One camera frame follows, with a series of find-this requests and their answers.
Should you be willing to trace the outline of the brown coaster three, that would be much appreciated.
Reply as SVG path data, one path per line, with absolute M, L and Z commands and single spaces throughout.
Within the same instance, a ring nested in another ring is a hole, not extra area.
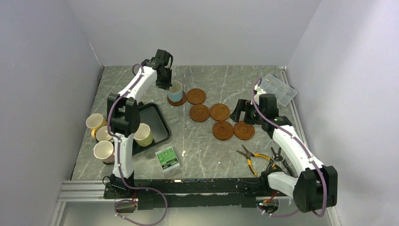
M 204 122 L 210 116 L 209 108 L 203 104 L 196 104 L 190 108 L 190 118 L 195 122 Z

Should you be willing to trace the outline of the brown coaster six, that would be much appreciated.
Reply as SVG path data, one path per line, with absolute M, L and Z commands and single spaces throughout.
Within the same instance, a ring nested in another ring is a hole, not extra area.
M 233 136 L 233 126 L 227 121 L 218 121 L 213 125 L 212 133 L 215 138 L 225 141 Z

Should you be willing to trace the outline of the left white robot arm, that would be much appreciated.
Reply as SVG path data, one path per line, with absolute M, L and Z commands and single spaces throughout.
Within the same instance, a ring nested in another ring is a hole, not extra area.
M 172 64 L 173 56 L 158 49 L 154 57 L 133 65 L 133 79 L 120 92 L 107 98 L 107 131 L 114 140 L 115 153 L 110 187 L 124 198 L 136 190 L 132 154 L 134 135 L 141 122 L 138 103 L 151 85 L 169 90 Z

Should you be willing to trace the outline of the brown coaster four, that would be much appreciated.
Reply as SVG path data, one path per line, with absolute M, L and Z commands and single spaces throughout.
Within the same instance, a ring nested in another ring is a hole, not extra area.
M 224 121 L 230 116 L 230 109 L 225 104 L 214 104 L 209 110 L 211 118 L 215 121 Z

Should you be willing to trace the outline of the light blue mug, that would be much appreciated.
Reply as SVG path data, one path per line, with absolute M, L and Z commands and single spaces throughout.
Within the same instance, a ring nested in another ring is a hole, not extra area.
M 183 98 L 183 86 L 179 81 L 172 81 L 168 90 L 168 99 L 172 103 L 180 102 Z

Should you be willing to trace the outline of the brown coaster two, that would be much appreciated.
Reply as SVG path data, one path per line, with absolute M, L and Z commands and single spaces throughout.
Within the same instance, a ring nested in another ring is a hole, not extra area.
M 206 93 L 202 89 L 193 88 L 186 94 L 187 101 L 193 105 L 202 104 L 206 100 Z

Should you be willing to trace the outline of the brown coaster five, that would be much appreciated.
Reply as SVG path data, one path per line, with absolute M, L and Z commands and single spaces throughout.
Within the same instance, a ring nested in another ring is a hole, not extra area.
M 244 121 L 239 121 L 235 123 L 233 132 L 240 140 L 250 140 L 255 135 L 255 128 L 253 125 L 246 124 Z

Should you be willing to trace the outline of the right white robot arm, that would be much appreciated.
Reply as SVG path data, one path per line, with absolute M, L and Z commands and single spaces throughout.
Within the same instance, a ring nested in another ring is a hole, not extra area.
M 261 94 L 252 100 L 239 99 L 230 115 L 238 122 L 244 113 L 244 123 L 261 125 L 293 164 L 297 177 L 279 169 L 267 169 L 259 176 L 259 189 L 264 195 L 282 192 L 293 199 L 297 209 L 324 216 L 326 209 L 337 203 L 338 172 L 318 160 L 297 135 L 291 121 L 279 114 L 274 94 Z

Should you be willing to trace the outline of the yellow-green mug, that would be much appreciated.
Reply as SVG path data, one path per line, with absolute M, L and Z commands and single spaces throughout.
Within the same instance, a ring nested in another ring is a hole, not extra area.
M 134 135 L 134 140 L 141 147 L 149 146 L 153 142 L 151 128 L 145 123 L 140 123 L 138 130 Z

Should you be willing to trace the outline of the black mug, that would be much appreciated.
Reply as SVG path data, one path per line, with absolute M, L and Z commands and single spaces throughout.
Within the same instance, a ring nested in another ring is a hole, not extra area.
M 109 141 L 111 143 L 114 142 L 113 137 L 109 135 L 107 126 L 104 125 L 100 127 L 96 132 L 95 132 L 95 139 L 96 142 L 99 143 L 101 141 Z

